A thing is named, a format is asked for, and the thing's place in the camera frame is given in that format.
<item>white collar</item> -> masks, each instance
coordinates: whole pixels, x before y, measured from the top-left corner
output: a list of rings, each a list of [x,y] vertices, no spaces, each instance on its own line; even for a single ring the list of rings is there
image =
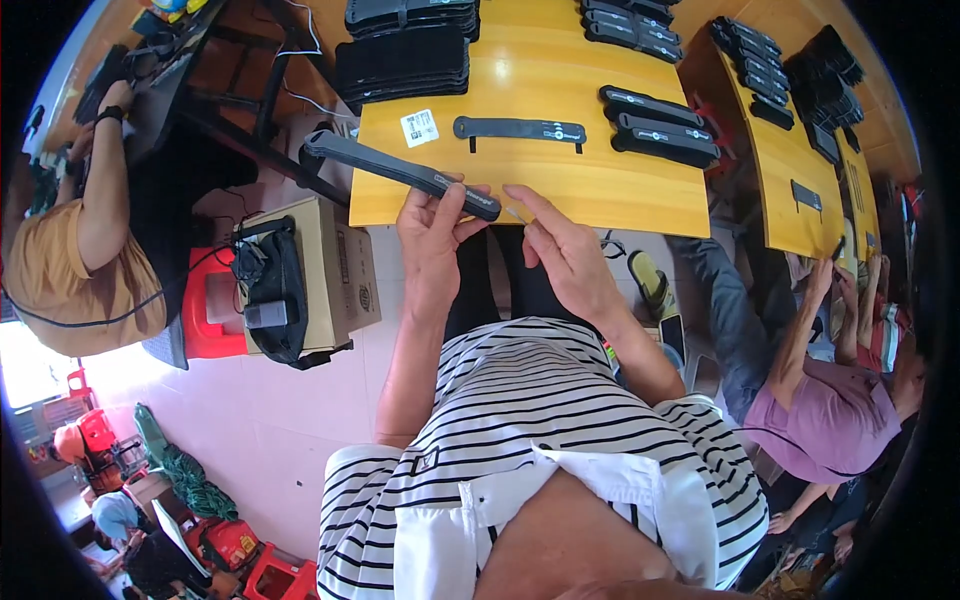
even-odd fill
[[[716,586],[716,519],[707,487],[693,468],[660,472],[657,461],[635,454],[595,454],[539,447],[534,464],[460,484],[462,507],[395,510],[394,591],[397,598],[469,600],[476,585],[476,536],[504,525],[557,467],[599,498],[636,504],[653,522],[663,551],[687,584]]]

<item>black wrist strap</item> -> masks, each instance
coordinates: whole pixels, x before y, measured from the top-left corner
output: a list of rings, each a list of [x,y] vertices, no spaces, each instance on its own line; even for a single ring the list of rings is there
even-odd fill
[[[104,111],[93,120],[93,127],[97,127],[97,124],[104,119],[116,119],[123,123],[123,109],[117,106],[104,108]]]

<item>black bag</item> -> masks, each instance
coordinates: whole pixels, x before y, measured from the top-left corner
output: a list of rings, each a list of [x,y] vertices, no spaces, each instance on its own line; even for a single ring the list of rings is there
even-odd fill
[[[261,233],[266,233],[262,240],[250,241]],[[290,216],[240,228],[233,234],[237,255],[231,269],[238,281],[247,284],[247,304],[284,300],[288,306],[286,325],[249,329],[253,342],[271,360],[306,371],[330,362],[331,354],[352,348],[352,343],[300,356],[309,315],[295,233]]]

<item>white tiled floor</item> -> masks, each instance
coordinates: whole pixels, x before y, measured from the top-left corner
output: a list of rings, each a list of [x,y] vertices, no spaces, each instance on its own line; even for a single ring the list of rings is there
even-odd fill
[[[310,131],[315,121],[298,127]],[[291,155],[297,149],[292,146]],[[236,191],[247,199],[247,210],[311,195],[269,172],[259,183]],[[229,212],[237,218],[243,216],[240,204],[230,194],[215,192],[198,204],[198,211]],[[396,229],[369,232],[383,320],[354,332],[354,350],[334,355],[329,365],[297,372],[266,358],[238,356],[193,360],[190,370],[182,372],[139,345],[84,359],[87,382],[118,436],[135,432],[134,404],[149,405],[167,438],[204,465],[207,478],[236,501],[240,516],[262,540],[305,559],[316,554],[326,459],[338,448],[372,438],[376,401],[396,338],[403,300]],[[686,325],[702,323],[690,273],[675,267],[661,235],[618,230],[612,237],[628,253],[650,253],[674,286]],[[724,243],[732,248],[732,240]],[[638,305],[626,257],[609,264],[620,290]]]

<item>hair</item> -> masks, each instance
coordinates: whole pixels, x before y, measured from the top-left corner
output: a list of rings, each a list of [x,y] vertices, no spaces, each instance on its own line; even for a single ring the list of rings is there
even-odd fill
[[[107,534],[97,528],[93,529],[93,541],[100,546],[101,550],[109,551],[113,549],[113,544],[110,543],[110,538],[107,537]]]

